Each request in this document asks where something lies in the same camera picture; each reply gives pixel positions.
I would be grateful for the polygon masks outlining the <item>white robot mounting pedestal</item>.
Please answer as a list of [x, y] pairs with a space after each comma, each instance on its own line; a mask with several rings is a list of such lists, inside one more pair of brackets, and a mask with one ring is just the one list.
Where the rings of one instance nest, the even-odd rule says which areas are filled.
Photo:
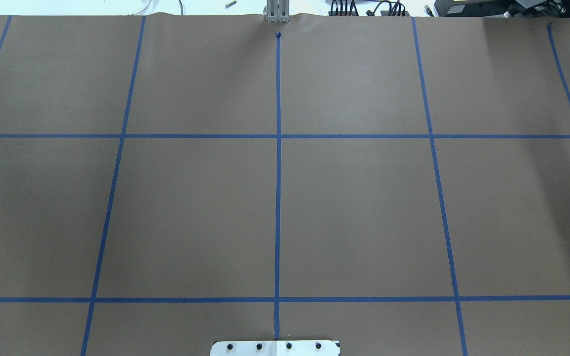
[[340, 356], [339, 342], [332, 340], [267, 340], [216, 342], [211, 356]]

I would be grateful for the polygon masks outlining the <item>aluminium frame post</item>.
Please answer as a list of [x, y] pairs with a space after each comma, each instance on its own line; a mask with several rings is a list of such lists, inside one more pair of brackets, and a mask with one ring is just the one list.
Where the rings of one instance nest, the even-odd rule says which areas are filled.
[[289, 0], [267, 0], [264, 8], [265, 20], [268, 23], [287, 23], [291, 20]]

